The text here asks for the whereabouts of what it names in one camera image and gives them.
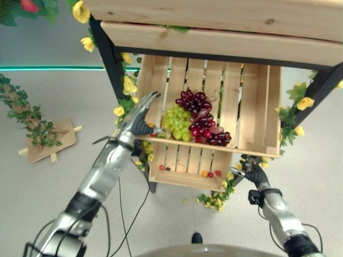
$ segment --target wooden board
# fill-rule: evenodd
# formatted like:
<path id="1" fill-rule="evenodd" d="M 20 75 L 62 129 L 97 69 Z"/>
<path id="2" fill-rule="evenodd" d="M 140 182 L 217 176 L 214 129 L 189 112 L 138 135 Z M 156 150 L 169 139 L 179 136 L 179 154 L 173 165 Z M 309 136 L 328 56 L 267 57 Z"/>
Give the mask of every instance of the wooden board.
<path id="1" fill-rule="evenodd" d="M 26 146 L 28 149 L 27 159 L 30 163 L 37 162 L 76 143 L 75 131 L 70 118 L 64 118 L 60 121 L 54 122 L 54 127 L 61 131 L 68 131 L 66 134 L 57 134 L 57 140 L 62 143 L 61 146 L 44 146 L 42 149 L 39 149 L 38 146 L 31 145 L 30 138 L 26 138 Z"/>
<path id="2" fill-rule="evenodd" d="M 200 52 L 328 66 L 343 61 L 343 44 L 340 42 L 204 29 L 192 29 L 184 34 L 161 26 L 104 21 L 101 26 L 119 47 Z"/>
<path id="3" fill-rule="evenodd" d="M 341 0 L 85 0 L 85 3 L 99 20 L 343 40 Z"/>

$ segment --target black cable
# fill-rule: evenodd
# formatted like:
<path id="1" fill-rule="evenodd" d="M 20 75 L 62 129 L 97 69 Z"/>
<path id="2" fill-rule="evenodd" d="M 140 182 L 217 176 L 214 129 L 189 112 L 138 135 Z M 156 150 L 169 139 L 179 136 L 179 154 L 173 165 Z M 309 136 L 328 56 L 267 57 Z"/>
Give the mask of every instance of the black cable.
<path id="1" fill-rule="evenodd" d="M 122 240 L 122 242 L 120 243 L 120 245 L 119 245 L 119 247 L 117 248 L 117 250 L 116 250 L 110 257 L 113 257 L 113 256 L 120 250 L 120 248 L 122 247 L 124 241 L 126 240 L 128 234 L 129 234 L 129 232 L 130 232 L 130 230 L 131 230 L 131 228 L 132 228 L 132 225 L 134 224 L 134 222 L 135 222 L 135 220 L 136 220 L 136 218 L 137 218 L 137 216 L 138 216 L 140 210 L 142 209 L 143 205 L 145 204 L 146 199 L 148 198 L 149 191 L 150 191 L 150 188 L 148 187 L 148 190 L 147 190 L 147 192 L 146 192 L 146 195 L 145 195 L 145 198 L 144 198 L 144 200 L 143 200 L 143 203 L 140 205 L 140 207 L 139 207 L 139 209 L 138 209 L 138 211 L 137 211 L 135 217 L 133 218 L 133 221 L 131 222 L 131 225 L 130 225 L 130 227 L 129 227 L 129 229 L 128 229 L 128 232 L 125 234 L 125 237 L 123 238 L 123 240 Z"/>
<path id="2" fill-rule="evenodd" d="M 122 205 L 122 187 L 121 187 L 121 184 L 120 184 L 120 178 L 118 178 L 118 181 L 119 181 L 120 212 L 121 212 L 121 214 L 122 214 L 122 222 L 123 222 L 123 227 L 124 227 L 124 233 L 125 233 L 125 235 L 126 235 L 126 227 L 125 227 L 125 222 L 124 222 L 123 205 Z M 126 244 L 127 244 L 127 246 L 128 246 L 128 250 L 129 250 L 130 257 L 132 257 L 131 250 L 130 250 L 130 246 L 129 246 L 129 240 L 128 240 L 127 237 L 126 237 Z"/>
<path id="3" fill-rule="evenodd" d="M 65 239 L 65 237 L 68 235 L 68 233 L 70 232 L 70 230 L 73 228 L 73 226 L 80 220 L 80 219 L 82 219 L 84 216 L 86 216 L 89 212 L 91 212 L 93 209 L 95 209 L 95 208 L 97 208 L 98 207 L 98 205 L 97 204 L 95 204 L 92 208 L 90 208 L 90 209 L 88 209 L 87 211 L 85 211 L 83 214 L 81 214 L 80 216 L 78 216 L 77 218 L 76 218 L 76 220 L 71 224 L 71 226 L 64 232 L 64 235 L 63 235 L 63 237 L 60 239 L 60 241 L 59 241 L 59 243 L 58 243 L 58 245 L 57 245 L 57 249 L 56 249 L 56 252 L 55 252 L 55 255 L 54 255 L 54 257 L 58 257 L 58 250 L 59 250 L 59 248 L 60 248 L 60 246 L 61 246 L 61 244 L 62 244 L 62 241 Z"/>
<path id="4" fill-rule="evenodd" d="M 313 226 L 311 224 L 302 223 L 302 225 L 309 226 L 309 227 L 311 227 L 317 231 L 317 233 L 319 235 L 319 240 L 320 240 L 320 252 L 323 253 L 323 240 L 322 240 L 322 235 L 320 234 L 319 229 L 317 229 L 315 226 Z"/>
<path id="5" fill-rule="evenodd" d="M 106 216 L 106 224 L 107 224 L 107 238 L 108 238 L 108 244 L 107 244 L 107 254 L 106 257 L 109 257 L 109 251 L 111 249 L 111 232 L 110 232 L 110 227 L 109 227 L 109 218 L 108 218 L 108 212 L 107 209 L 104 205 L 100 206 L 103 211 L 105 212 Z"/>
<path id="6" fill-rule="evenodd" d="M 272 233 L 272 224 L 270 224 L 270 223 L 269 223 L 269 232 L 270 232 L 270 236 L 272 237 L 274 244 L 278 247 L 278 249 L 280 249 L 283 252 L 286 252 L 285 249 L 283 249 L 281 246 L 279 246 L 279 244 L 275 241 L 275 239 L 273 237 L 273 233 Z"/>

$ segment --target wooden crate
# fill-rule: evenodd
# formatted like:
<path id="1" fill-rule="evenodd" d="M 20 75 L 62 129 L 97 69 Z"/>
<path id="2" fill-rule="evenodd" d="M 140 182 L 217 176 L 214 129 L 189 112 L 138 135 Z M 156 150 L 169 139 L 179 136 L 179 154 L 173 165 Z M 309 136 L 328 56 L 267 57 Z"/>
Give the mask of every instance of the wooden crate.
<path id="1" fill-rule="evenodd" d="M 183 89 L 190 87 L 200 91 L 204 87 L 206 95 L 218 99 L 212 103 L 214 120 L 218 118 L 217 123 L 232 136 L 226 147 L 139 137 L 154 141 L 155 159 L 151 163 L 150 181 L 219 191 L 223 190 L 221 182 L 226 177 L 232 153 L 279 157 L 280 121 L 274 108 L 280 105 L 280 77 L 280 67 L 245 64 L 241 87 L 240 63 L 177 57 L 171 57 L 170 62 L 170 57 L 146 55 L 139 78 L 138 96 L 153 90 L 161 93 L 146 115 L 147 122 L 159 126 L 164 110 L 173 106 Z M 220 87 L 223 87 L 222 107 L 220 117 L 217 117 Z M 160 171 L 161 164 L 171 171 Z M 204 178 L 200 175 L 202 170 L 221 170 L 222 175 L 220 178 Z"/>

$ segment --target artificial vine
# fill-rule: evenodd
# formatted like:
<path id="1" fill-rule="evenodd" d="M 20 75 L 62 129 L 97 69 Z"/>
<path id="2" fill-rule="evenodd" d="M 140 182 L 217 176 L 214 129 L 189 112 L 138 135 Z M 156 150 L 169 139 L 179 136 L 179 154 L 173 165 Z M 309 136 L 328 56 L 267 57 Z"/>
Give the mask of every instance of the artificial vine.
<path id="1" fill-rule="evenodd" d="M 54 128 L 52 122 L 42 119 L 40 105 L 32 108 L 27 100 L 27 94 L 19 86 L 10 84 L 11 80 L 0 73 L 0 101 L 8 105 L 11 110 L 7 117 L 16 118 L 17 123 L 25 125 L 26 136 L 31 139 L 33 146 L 60 146 L 57 133 L 66 133 Z"/>

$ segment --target green led strip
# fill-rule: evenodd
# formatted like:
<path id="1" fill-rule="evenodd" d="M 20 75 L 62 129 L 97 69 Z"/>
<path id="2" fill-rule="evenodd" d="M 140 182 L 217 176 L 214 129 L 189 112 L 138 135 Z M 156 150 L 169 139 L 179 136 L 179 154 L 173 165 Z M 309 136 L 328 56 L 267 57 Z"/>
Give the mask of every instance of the green led strip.
<path id="1" fill-rule="evenodd" d="M 104 71 L 102 66 L 4 66 L 0 71 Z M 138 67 L 127 68 L 126 71 L 139 71 Z"/>

